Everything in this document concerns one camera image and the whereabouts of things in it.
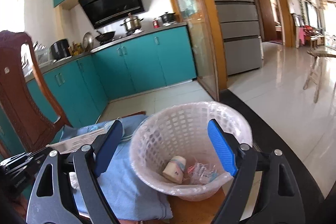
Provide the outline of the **black casserole pot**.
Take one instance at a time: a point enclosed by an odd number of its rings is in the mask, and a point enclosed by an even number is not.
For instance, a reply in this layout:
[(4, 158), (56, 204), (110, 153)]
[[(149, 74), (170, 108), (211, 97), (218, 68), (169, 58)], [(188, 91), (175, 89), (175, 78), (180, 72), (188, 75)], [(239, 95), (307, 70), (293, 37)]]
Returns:
[(176, 21), (175, 12), (165, 12), (160, 18), (164, 24)]

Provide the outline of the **black air fryer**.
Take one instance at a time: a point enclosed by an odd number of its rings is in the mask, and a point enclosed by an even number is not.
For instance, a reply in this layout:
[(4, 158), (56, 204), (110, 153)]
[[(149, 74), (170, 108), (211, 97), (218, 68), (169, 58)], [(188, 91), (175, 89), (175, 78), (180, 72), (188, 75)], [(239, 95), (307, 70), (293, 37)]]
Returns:
[(70, 57), (70, 51), (69, 51), (69, 43), (67, 39), (61, 39), (57, 42), (54, 42), (50, 46), (51, 55), (54, 60), (61, 60), (66, 57)]

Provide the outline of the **brown wooden chair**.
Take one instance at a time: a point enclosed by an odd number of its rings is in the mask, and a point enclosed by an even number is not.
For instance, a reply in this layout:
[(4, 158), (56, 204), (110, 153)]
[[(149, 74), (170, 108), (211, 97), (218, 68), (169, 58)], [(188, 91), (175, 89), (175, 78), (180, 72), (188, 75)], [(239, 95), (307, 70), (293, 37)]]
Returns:
[[(26, 85), (21, 66), (21, 46), (30, 48), (33, 74), (58, 115), (55, 123), (39, 110)], [(13, 127), (23, 134), (23, 144), (32, 150), (47, 147), (69, 121), (46, 85), (36, 62), (31, 38), (24, 32), (1, 32), (1, 106)], [(84, 223), (71, 192), (68, 176), (74, 170), (91, 223), (118, 223), (94, 175), (93, 144), (72, 153), (52, 150), (39, 170), (29, 200), (27, 223)]]

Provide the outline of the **white paper cup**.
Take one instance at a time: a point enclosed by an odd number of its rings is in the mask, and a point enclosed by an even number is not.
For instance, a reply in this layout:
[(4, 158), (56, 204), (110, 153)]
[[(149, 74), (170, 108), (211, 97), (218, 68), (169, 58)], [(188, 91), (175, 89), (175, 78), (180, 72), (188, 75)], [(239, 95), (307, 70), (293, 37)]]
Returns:
[(169, 181), (181, 184), (184, 176), (186, 159), (181, 156), (174, 156), (162, 171), (162, 175)]

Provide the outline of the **red small bottle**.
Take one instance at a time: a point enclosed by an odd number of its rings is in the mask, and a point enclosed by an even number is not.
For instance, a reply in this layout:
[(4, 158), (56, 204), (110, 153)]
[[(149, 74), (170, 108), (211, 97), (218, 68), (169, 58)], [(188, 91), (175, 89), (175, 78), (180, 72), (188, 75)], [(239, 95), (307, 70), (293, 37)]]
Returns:
[(157, 18), (153, 19), (153, 27), (154, 27), (154, 28), (159, 28), (159, 27), (160, 27), (160, 25), (159, 25), (159, 21), (158, 21)]

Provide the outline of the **white plastic trash basket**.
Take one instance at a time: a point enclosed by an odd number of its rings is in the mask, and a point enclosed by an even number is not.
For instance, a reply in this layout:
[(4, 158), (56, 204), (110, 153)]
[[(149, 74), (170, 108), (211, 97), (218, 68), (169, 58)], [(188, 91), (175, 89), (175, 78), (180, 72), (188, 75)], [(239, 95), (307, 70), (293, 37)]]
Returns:
[[(207, 125), (212, 119), (239, 143), (253, 144), (249, 123), (227, 105), (215, 101), (174, 105), (146, 118), (133, 134), (129, 159), (138, 178), (160, 193), (186, 201), (213, 196), (233, 178), (223, 169), (209, 139)], [(162, 172), (174, 156), (184, 157), (187, 167), (196, 162), (206, 164), (218, 175), (205, 185), (191, 185), (189, 178), (180, 184), (173, 183)]]

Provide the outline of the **white tissue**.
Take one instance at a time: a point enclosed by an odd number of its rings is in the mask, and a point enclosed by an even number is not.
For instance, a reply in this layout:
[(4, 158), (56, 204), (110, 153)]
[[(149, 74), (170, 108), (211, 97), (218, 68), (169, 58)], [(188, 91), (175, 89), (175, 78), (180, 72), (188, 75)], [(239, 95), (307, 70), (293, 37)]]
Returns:
[(79, 182), (78, 182), (76, 173), (75, 172), (70, 172), (69, 177), (70, 177), (71, 187), (74, 190), (80, 190), (80, 186), (79, 186)]

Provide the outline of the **black range hood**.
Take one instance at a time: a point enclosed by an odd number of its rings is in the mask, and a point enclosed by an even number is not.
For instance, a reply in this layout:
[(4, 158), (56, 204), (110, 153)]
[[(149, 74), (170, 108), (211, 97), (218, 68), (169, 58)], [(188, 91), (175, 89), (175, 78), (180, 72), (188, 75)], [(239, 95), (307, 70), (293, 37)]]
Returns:
[(142, 0), (79, 0), (95, 30), (145, 11)]

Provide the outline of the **white box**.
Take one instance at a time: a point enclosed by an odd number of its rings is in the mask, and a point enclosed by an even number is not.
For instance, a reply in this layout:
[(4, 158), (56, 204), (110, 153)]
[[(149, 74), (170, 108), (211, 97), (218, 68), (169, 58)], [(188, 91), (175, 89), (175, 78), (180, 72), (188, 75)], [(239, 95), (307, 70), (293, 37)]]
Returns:
[(105, 128), (100, 128), (68, 140), (60, 141), (55, 144), (48, 144), (47, 147), (51, 147), (60, 154), (71, 153), (77, 151), (83, 145), (91, 145), (98, 136), (105, 135), (106, 133), (107, 130)]

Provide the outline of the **black wok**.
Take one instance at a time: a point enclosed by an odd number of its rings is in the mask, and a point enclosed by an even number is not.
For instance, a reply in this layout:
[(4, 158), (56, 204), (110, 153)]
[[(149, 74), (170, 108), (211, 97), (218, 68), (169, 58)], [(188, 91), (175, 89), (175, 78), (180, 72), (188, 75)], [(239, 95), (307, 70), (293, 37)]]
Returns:
[(101, 33), (100, 31), (97, 30), (99, 33), (98, 36), (95, 37), (95, 39), (101, 44), (109, 43), (114, 39), (114, 31), (111, 32), (106, 32), (106, 33)]

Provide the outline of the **teal lower kitchen cabinets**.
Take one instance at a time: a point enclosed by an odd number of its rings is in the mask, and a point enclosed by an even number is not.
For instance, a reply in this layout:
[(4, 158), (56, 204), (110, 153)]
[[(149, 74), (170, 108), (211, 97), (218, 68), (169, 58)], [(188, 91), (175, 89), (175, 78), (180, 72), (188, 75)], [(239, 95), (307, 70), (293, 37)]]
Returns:
[[(162, 27), (126, 37), (92, 52), (41, 69), (50, 92), (65, 112), (67, 125), (97, 122), (111, 100), (192, 80), (197, 76), (187, 25)], [(58, 115), (34, 77), (27, 88), (41, 113), (52, 123)], [(15, 155), (26, 148), (1, 106), (1, 151)]]

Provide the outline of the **steel pot lid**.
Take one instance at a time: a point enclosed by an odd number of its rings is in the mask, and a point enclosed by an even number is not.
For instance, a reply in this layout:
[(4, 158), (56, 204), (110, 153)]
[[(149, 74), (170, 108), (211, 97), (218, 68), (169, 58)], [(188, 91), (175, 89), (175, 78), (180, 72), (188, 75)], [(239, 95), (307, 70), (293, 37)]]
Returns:
[(82, 46), (85, 52), (89, 52), (94, 46), (94, 37), (90, 32), (86, 32), (83, 36)]

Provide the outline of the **pink paper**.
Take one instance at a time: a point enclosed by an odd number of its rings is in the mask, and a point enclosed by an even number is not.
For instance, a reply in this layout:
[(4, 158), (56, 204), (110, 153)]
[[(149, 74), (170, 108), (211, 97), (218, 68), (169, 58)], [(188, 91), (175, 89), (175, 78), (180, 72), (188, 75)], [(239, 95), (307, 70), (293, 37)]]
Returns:
[(185, 180), (191, 185), (206, 185), (219, 176), (214, 165), (196, 162), (187, 168)]

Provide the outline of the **wooden stool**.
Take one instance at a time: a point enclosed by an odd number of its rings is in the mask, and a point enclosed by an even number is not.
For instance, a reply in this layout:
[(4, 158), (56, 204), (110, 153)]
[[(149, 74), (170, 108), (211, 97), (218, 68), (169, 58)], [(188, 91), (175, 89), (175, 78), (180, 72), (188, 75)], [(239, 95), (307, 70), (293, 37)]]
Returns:
[(306, 81), (303, 85), (303, 90), (306, 90), (309, 83), (315, 84), (315, 92), (313, 102), (317, 103), (319, 98), (319, 91), (322, 85), (322, 76), (324, 71), (324, 60), (326, 58), (335, 59), (335, 49), (330, 47), (318, 47), (312, 50), (307, 50), (307, 54), (313, 57), (313, 64), (310, 67)]

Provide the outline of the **glass sliding door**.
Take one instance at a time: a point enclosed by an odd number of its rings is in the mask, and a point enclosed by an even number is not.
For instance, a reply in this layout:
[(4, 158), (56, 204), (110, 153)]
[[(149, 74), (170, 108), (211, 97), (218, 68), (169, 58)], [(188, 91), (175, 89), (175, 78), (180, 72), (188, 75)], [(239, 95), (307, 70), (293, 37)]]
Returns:
[(197, 70), (197, 81), (216, 101), (227, 88), (222, 35), (211, 0), (171, 0), (177, 19), (186, 23)]

